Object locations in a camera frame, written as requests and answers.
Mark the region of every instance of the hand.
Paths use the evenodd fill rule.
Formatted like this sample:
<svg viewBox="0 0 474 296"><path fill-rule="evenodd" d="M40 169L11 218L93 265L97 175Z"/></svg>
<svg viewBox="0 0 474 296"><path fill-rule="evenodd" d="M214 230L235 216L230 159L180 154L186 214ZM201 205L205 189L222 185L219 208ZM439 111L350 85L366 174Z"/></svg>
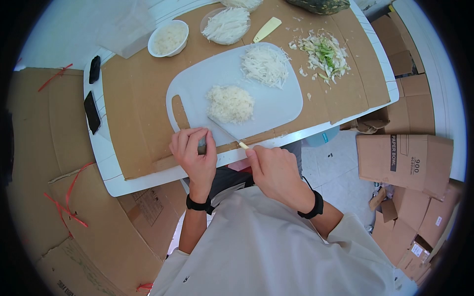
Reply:
<svg viewBox="0 0 474 296"><path fill-rule="evenodd" d="M206 136L206 154L198 155L198 142ZM171 136L170 150L189 176L189 197L204 204L216 175L216 142L206 128L183 129Z"/></svg>
<svg viewBox="0 0 474 296"><path fill-rule="evenodd" d="M252 166L254 182L269 198L302 213L315 203L314 193L298 173L296 156L286 149L255 146L245 151Z"/></svg>

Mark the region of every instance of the gray pants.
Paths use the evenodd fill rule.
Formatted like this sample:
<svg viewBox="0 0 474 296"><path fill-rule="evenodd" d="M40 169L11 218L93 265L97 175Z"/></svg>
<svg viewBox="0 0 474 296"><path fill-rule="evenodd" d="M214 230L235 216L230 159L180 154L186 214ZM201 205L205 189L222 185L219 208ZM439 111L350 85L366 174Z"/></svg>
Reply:
<svg viewBox="0 0 474 296"><path fill-rule="evenodd" d="M298 172L301 177L301 140L282 146L282 149L286 149L296 156L296 163L298 164ZM239 172L228 167L220 167L216 169L216 176L212 181L212 186L209 193L209 198L213 199L218 193L230 188L232 186L244 183L251 176L247 172ZM185 178L184 181L189 185L189 178Z"/></svg>

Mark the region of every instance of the white bowl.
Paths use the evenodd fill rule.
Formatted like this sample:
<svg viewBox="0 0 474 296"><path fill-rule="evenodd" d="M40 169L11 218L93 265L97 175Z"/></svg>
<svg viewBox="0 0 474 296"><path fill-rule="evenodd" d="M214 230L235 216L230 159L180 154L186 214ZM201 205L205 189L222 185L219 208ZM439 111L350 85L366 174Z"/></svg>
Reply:
<svg viewBox="0 0 474 296"><path fill-rule="evenodd" d="M186 38L181 42L181 44L176 48L174 49L172 52L168 53L168 54L162 54L162 55L159 55L159 54L156 54L154 51L153 51L153 48L152 48L152 45L153 45L153 42L155 41L155 38L156 38L156 35L158 34L158 32L164 28L165 26L173 23L173 22L178 22L178 23L182 23L186 26ZM186 47L186 43L188 42L188 36L189 36L189 26L188 24L186 24L185 22L183 22L182 20L172 20L171 22L167 22L165 24L162 24L161 26L159 26L158 28L156 28L156 30L151 34L150 36L150 39L148 40L148 52L152 55L152 56L155 56L157 58L162 58L162 57L165 57L165 56L174 56L174 55L177 55L179 54L185 47Z"/></svg>
<svg viewBox="0 0 474 296"><path fill-rule="evenodd" d="M207 26L207 24L209 22L209 19L211 17L215 16L216 14L220 13L221 11L226 10L226 9L227 9L227 7L218 8L218 9L215 9L215 10L211 11L210 13L206 14L206 16L204 16L204 18L201 21L201 25L200 25L200 31L201 31L201 34L204 36L204 38L208 39L207 36L205 36L202 32L204 31L204 28ZM248 21L247 21L247 30L242 34L242 36L235 39L234 41L227 42L227 43L221 43L221 42L218 42L218 41L216 41L212 38L209 38L208 40L210 40L212 42L215 42L217 44L221 44L221 45L231 45L231 44L234 44L234 43L238 42L240 39L242 39L242 37L248 32L249 29L250 29L250 19L248 19Z"/></svg>

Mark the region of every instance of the white cutting board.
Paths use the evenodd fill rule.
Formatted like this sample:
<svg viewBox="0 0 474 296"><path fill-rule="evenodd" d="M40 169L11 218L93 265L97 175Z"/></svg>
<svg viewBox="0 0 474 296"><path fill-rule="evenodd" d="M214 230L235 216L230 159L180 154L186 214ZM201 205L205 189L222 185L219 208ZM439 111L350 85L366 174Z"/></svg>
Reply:
<svg viewBox="0 0 474 296"><path fill-rule="evenodd" d="M303 97L290 62L286 63L289 75L282 90L246 79L241 71L240 56L245 54L249 46L269 46L281 51L276 45L265 42L234 48L189 67L173 79L166 93L166 109L175 132L180 129L174 118L171 100L175 95L179 95L191 128L200 126L209 128L217 146L234 141L207 118L206 108L209 101L206 99L206 93L214 85L236 85L247 90L255 99L253 120L247 120L242 124L221 124L238 139L245 139L284 125L300 114Z"/></svg>

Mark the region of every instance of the tile floor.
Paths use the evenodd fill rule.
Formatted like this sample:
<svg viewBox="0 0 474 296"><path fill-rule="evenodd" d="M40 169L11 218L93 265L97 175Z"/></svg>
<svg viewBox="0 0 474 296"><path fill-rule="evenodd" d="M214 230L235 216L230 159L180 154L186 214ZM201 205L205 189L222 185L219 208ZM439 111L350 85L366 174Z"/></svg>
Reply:
<svg viewBox="0 0 474 296"><path fill-rule="evenodd" d="M369 208L374 183L359 179L356 135L358 132L341 131L334 139L320 147L303 147L301 162L303 176L314 190L341 212L356 214L364 226L373 225L375 212ZM181 217L176 227L168 254L178 246L181 234ZM208 225L212 216L208 216ZM413 295L417 288L401 270L396 270L395 295Z"/></svg>

